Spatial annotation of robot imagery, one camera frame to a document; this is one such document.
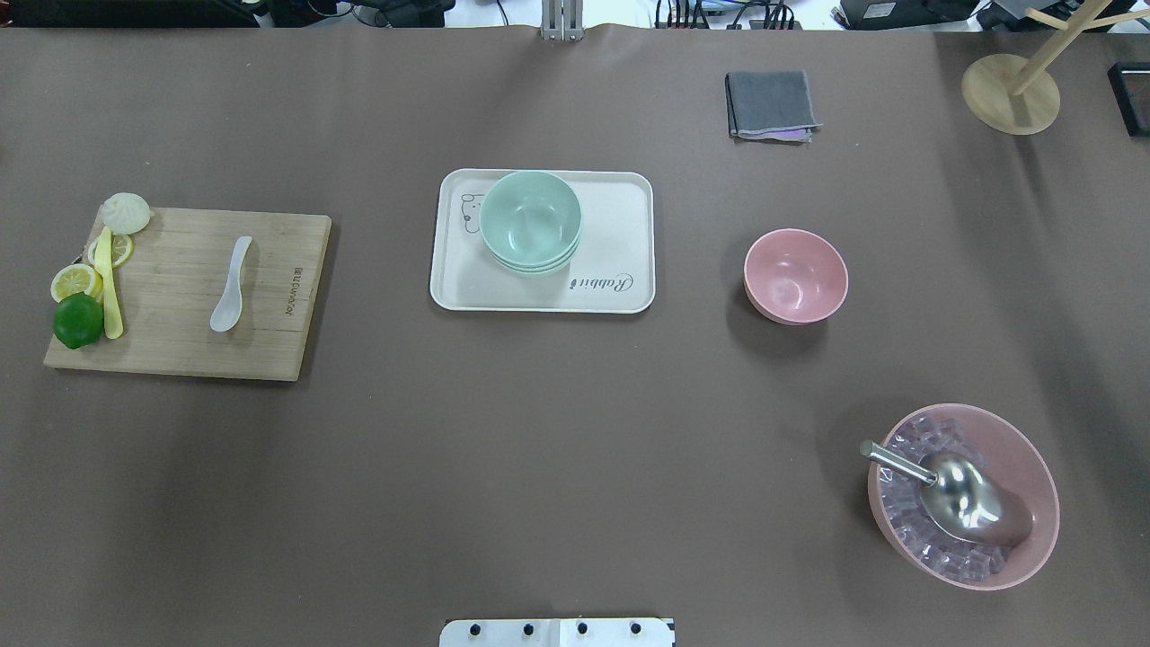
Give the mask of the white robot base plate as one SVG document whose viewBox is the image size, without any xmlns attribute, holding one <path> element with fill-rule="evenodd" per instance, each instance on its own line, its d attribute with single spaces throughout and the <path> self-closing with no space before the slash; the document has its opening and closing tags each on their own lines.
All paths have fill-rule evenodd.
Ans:
<svg viewBox="0 0 1150 647">
<path fill-rule="evenodd" d="M 439 646 L 675 646 L 674 621 L 657 617 L 448 621 Z"/>
</svg>

